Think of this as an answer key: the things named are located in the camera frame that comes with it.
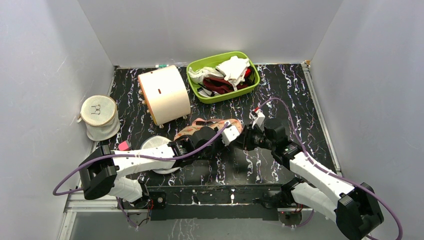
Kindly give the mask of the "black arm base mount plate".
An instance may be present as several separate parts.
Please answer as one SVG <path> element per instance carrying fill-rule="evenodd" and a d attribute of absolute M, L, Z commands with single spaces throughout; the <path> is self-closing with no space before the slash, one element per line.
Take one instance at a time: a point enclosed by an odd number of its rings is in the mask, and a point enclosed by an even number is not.
<path fill-rule="evenodd" d="M 151 213 L 152 221 L 176 219 L 302 219 L 303 206 L 288 203 L 280 184 L 150 186 L 151 203 L 131 206 L 120 200 L 129 213 Z"/>

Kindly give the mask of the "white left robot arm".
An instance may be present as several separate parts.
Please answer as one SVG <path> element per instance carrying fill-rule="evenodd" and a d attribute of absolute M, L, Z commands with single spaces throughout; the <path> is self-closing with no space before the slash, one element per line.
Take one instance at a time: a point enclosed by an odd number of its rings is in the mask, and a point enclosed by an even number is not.
<path fill-rule="evenodd" d="M 201 126 L 192 134 L 185 133 L 174 141 L 150 148 L 119 151 L 102 145 L 78 166 L 84 198 L 96 200 L 109 195 L 144 208 L 150 200 L 147 189 L 128 175 L 145 171 L 173 173 L 211 156 L 239 135 L 239 130 L 226 122 L 222 128 Z"/>

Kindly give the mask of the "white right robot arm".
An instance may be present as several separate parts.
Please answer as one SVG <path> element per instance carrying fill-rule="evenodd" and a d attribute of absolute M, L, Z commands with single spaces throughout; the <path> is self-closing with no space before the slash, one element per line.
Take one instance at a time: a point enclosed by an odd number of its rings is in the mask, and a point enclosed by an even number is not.
<path fill-rule="evenodd" d="M 254 120 L 241 131 L 236 126 L 227 126 L 222 133 L 223 142 L 246 151 L 270 150 L 278 164 L 299 176 L 281 187 L 282 202 L 288 207 L 311 207 L 332 220 L 349 240 L 363 239 L 384 222 L 371 186 L 354 186 L 341 180 L 289 140 L 284 126 L 276 123 L 271 119 L 259 126 L 259 121 Z"/>

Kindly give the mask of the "floral mesh laundry bag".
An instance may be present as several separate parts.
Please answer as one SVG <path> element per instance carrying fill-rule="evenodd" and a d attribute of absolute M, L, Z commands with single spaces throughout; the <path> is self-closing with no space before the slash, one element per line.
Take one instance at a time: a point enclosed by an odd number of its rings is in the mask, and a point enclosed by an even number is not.
<path fill-rule="evenodd" d="M 179 131 L 173 138 L 176 141 L 178 138 L 188 135 L 192 136 L 196 131 L 199 131 L 202 127 L 208 127 L 211 129 L 218 128 L 218 130 L 222 129 L 226 122 L 229 122 L 231 126 L 235 126 L 239 133 L 243 130 L 243 125 L 238 119 L 229 118 L 229 119 L 219 119 L 219 118 L 211 118 L 208 120 L 202 118 L 196 118 L 191 125 L 186 126 L 181 131 Z"/>

